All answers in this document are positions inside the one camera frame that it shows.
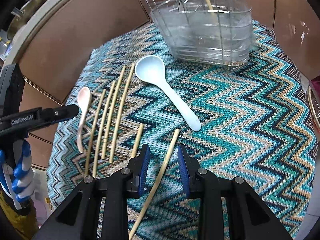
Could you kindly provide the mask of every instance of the hand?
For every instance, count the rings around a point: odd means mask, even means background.
[[[2,166],[4,162],[5,154],[4,151],[0,149],[0,165]],[[9,174],[13,174],[15,177],[12,182],[12,189],[16,194],[17,201],[20,203],[28,200],[35,190],[31,163],[32,158],[30,144],[26,140],[23,140],[21,157],[18,164],[14,169],[7,165]]]

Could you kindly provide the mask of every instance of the zigzag pattern fabric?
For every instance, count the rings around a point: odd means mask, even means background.
[[[140,146],[142,143],[150,146],[146,183],[151,187],[172,134],[175,128],[180,128],[176,147],[185,144],[190,156],[219,177],[243,177],[294,237],[311,196],[317,140],[299,83],[299,71],[281,50],[271,30],[256,21],[253,28],[258,49],[239,67],[175,60],[154,24],[95,49],[67,101],[67,105],[77,104],[77,94],[83,86],[92,92],[92,106],[83,131],[84,146],[88,145],[102,90],[108,90],[122,67],[127,66],[111,124],[107,158],[99,160],[98,178],[126,167],[139,123],[144,123]],[[150,54],[164,60],[167,81],[199,117],[202,129],[192,131],[158,87],[145,84],[134,75],[124,105],[116,155],[109,164],[116,113],[131,63]],[[80,114],[60,123],[55,135],[47,170],[49,196],[55,207],[83,178],[85,154],[80,154],[76,146],[79,120]],[[128,200],[129,229],[146,198],[147,194],[138,200]],[[135,238],[196,239],[198,205],[199,201],[187,200],[182,193],[175,149]]]

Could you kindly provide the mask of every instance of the blue glove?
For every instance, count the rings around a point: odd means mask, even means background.
[[[12,181],[12,190],[16,194],[15,198],[22,203],[28,200],[34,190],[35,184],[33,182],[33,170],[31,168],[31,148],[30,144],[23,140],[21,157],[14,169],[5,163],[4,151],[0,149],[0,183],[3,190],[10,195],[10,190],[4,178],[4,174],[14,175],[15,179]]]

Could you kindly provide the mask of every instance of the knitted tablecloth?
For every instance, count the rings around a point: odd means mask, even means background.
[[[147,185],[158,174],[173,132],[180,128],[170,159],[136,238],[195,239],[197,200],[187,200],[177,161],[177,146],[185,144],[200,165],[217,176],[243,177],[263,198],[292,236],[304,218],[311,195],[317,141],[300,74],[277,44],[274,33],[254,22],[258,49],[240,67],[206,65],[175,60],[154,24],[121,35],[93,50],[74,86],[67,105],[77,104],[83,86],[92,92],[92,105],[83,130],[83,144],[89,133],[100,95],[117,80],[127,65],[115,107],[106,160],[99,160],[97,177],[126,167],[139,123],[144,123],[140,141],[151,151]],[[116,155],[108,163],[110,144],[121,94],[132,62],[154,54],[164,60],[166,79],[199,117],[202,129],[192,131],[172,102],[156,86],[132,78],[117,137]],[[91,166],[103,102],[95,130]],[[85,154],[76,146],[80,114],[60,123],[55,134],[47,169],[49,196],[57,207],[83,178]],[[132,228],[148,194],[128,200],[128,223]]]

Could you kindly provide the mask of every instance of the bamboo stick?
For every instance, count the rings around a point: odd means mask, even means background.
[[[130,85],[130,82],[131,82],[132,75],[133,75],[134,66],[135,66],[135,63],[132,63],[129,76],[128,76],[127,82],[125,84],[123,93],[122,93],[122,98],[121,98],[121,102],[120,102],[119,109],[118,109],[115,129],[113,131],[109,163],[113,163],[113,157],[115,155],[115,150],[116,150],[117,135],[118,135],[118,130],[119,130],[120,122],[121,122],[122,109],[123,109],[123,106],[124,106],[125,99],[127,97],[127,92],[128,92],[128,88],[129,88],[129,85]]]
[[[165,172],[165,169],[167,168],[167,165],[169,163],[169,160],[170,160],[174,145],[175,145],[175,143],[177,141],[177,138],[178,138],[178,135],[179,135],[179,131],[180,131],[179,129],[176,129],[174,131],[174,134],[173,134],[172,140],[170,142],[167,154],[166,154],[166,156],[164,158],[164,161],[163,161],[163,163],[161,165],[161,168],[160,168],[160,171],[159,171],[158,176],[156,178],[156,181],[153,184],[152,189],[151,189],[151,191],[150,191],[150,193],[149,193],[149,195],[148,195],[148,197],[147,197],[147,199],[146,199],[146,201],[145,201],[145,203],[144,203],[144,205],[143,205],[143,207],[142,207],[142,209],[140,211],[140,214],[139,214],[137,220],[135,221],[135,223],[133,225],[133,228],[130,231],[129,240],[131,240],[131,238],[133,237],[134,233],[136,232],[136,230],[137,230],[137,228],[138,228],[138,226],[139,226],[144,214],[146,213],[146,211],[148,209],[148,206],[149,206],[154,194],[156,193],[156,190],[158,189],[158,187],[160,185],[162,176],[164,175],[164,172]]]
[[[141,135],[142,135],[142,132],[143,132],[143,127],[144,127],[144,124],[141,123],[139,125],[139,128],[138,128],[136,139],[134,141],[134,145],[133,145],[133,148],[132,148],[130,159],[134,158],[137,155],[137,150],[138,150],[140,139],[141,139]]]
[[[106,130],[105,130],[104,136],[103,136],[102,155],[101,155],[101,159],[102,160],[104,160],[106,158],[107,142],[108,142],[108,137],[109,137],[109,130],[110,130],[110,125],[111,125],[111,120],[112,120],[112,115],[113,115],[113,109],[115,108],[115,104],[116,104],[116,101],[117,101],[119,88],[120,88],[121,83],[122,83],[122,78],[123,78],[123,75],[124,75],[124,71],[125,71],[125,66],[122,68],[121,73],[119,75],[119,79],[118,79],[118,83],[117,83],[117,86],[116,86],[116,90],[115,90],[115,93],[113,94],[112,102],[111,102],[110,109],[109,109],[108,120],[107,120],[107,124],[106,124]]]
[[[100,101],[97,106],[96,115],[95,115],[93,123],[92,123],[91,134],[90,134],[90,139],[89,139],[89,144],[88,144],[88,149],[87,149],[87,157],[85,159],[85,166],[84,166],[84,175],[85,176],[88,176],[88,172],[89,172],[90,153],[91,153],[91,148],[92,148],[93,135],[94,135],[94,131],[96,129],[96,125],[97,125],[97,121],[98,121],[98,117],[99,117],[99,112],[100,112],[100,108],[101,108],[105,93],[106,93],[106,90],[104,89],[102,91],[101,96],[100,96]]]
[[[96,151],[94,153],[94,160],[93,160],[92,176],[94,178],[96,177],[96,174],[97,174],[98,156],[99,156],[100,142],[101,142],[103,127],[104,127],[104,121],[105,121],[106,116],[107,116],[107,111],[108,111],[108,108],[109,108],[109,104],[110,104],[110,100],[111,100],[113,89],[115,88],[115,84],[116,84],[115,81],[113,81],[112,84],[111,84],[111,87],[110,87],[110,90],[109,90],[109,94],[108,94],[108,97],[107,97],[107,101],[106,101],[106,104],[104,106],[103,114],[102,114],[102,117],[101,117],[99,133],[98,133],[98,138],[97,138],[97,144],[96,144]]]

